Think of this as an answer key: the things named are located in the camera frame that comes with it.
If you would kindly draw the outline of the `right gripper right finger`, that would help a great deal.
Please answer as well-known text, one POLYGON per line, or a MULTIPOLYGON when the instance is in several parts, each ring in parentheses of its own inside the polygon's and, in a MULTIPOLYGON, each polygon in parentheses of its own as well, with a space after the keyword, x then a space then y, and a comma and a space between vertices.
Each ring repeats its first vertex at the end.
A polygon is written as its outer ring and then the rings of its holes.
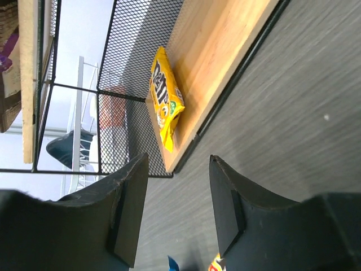
POLYGON ((360 194, 297 202, 219 156, 209 160, 218 250, 227 270, 359 270, 360 194))

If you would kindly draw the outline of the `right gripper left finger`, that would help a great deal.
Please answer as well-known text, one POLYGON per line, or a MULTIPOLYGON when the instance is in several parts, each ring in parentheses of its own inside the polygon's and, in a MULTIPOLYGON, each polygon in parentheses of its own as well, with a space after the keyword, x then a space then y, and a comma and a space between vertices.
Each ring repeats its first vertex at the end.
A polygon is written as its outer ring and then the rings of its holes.
POLYGON ((2 270, 129 270, 148 184, 140 154, 118 171, 57 201, 1 191, 2 270))

